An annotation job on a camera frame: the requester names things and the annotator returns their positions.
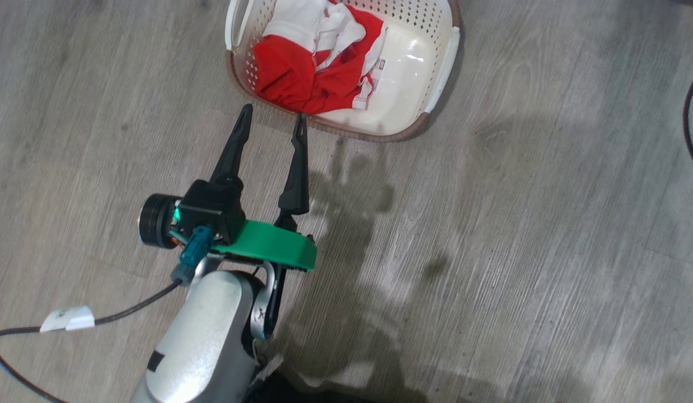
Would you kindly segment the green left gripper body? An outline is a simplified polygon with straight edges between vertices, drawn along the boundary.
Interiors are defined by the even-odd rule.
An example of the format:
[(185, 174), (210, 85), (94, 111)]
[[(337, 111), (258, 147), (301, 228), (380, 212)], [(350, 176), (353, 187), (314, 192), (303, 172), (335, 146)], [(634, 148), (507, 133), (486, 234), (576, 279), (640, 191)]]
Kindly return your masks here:
[(178, 274), (195, 274), (207, 257), (257, 265), (262, 262), (287, 269), (314, 270), (317, 249), (308, 237), (275, 224), (228, 216), (216, 210), (183, 203), (177, 196), (152, 194), (138, 218), (139, 239), (162, 249), (182, 247)]

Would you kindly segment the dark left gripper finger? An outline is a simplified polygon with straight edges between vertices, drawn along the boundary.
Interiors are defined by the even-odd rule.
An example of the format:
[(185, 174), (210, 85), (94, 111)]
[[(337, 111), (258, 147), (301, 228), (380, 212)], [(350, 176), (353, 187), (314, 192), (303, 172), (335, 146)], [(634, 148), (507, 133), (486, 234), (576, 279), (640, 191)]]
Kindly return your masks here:
[(254, 113), (254, 107), (251, 103), (247, 103), (242, 107), (210, 177), (212, 183), (219, 183), (226, 181), (228, 178), (239, 176), (242, 151), (244, 151), (244, 146), (250, 137), (252, 113)]
[(285, 187), (278, 198), (279, 215), (275, 226), (288, 231), (296, 231), (294, 216), (309, 213), (309, 170), (307, 117), (298, 113), (291, 137), (294, 151)]

